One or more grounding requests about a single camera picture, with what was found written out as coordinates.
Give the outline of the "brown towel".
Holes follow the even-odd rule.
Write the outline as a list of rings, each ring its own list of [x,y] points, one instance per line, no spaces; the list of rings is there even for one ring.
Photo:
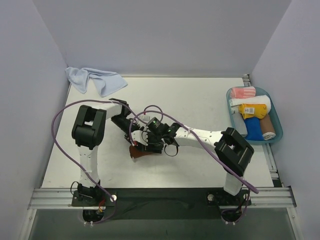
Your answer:
[[[133,145],[129,147],[129,155],[134,160],[144,156],[153,155],[153,154],[154,154],[153,152],[140,151],[137,149],[136,146],[133,146]]]

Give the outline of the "light blue towel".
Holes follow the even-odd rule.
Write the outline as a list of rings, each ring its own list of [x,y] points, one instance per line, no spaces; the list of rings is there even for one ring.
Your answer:
[[[92,80],[97,93],[102,98],[109,96],[128,85],[127,81],[116,72],[88,67],[76,68],[69,66],[65,69],[65,75],[70,84],[81,94],[87,92],[89,81]]]

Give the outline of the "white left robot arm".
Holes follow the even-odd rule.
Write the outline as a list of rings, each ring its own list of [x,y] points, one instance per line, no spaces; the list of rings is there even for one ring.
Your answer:
[[[129,125],[127,118],[132,112],[129,104],[120,99],[111,98],[111,104],[103,108],[94,108],[81,105],[71,131],[80,156],[80,164],[85,170],[80,171],[80,181],[77,187],[79,199],[83,199],[88,205],[97,205],[104,197],[104,191],[97,184],[100,183],[98,174],[98,147],[102,143],[106,120],[119,127],[129,141]]]

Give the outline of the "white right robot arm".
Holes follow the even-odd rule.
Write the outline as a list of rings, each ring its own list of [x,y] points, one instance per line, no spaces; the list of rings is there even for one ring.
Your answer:
[[[204,149],[226,171],[221,198],[233,205],[240,199],[240,190],[246,186],[257,194],[258,189],[245,180],[244,174],[254,155],[253,147],[234,128],[224,131],[209,131],[192,128],[181,123],[167,125],[152,118],[146,125],[157,141],[165,146],[194,147]]]

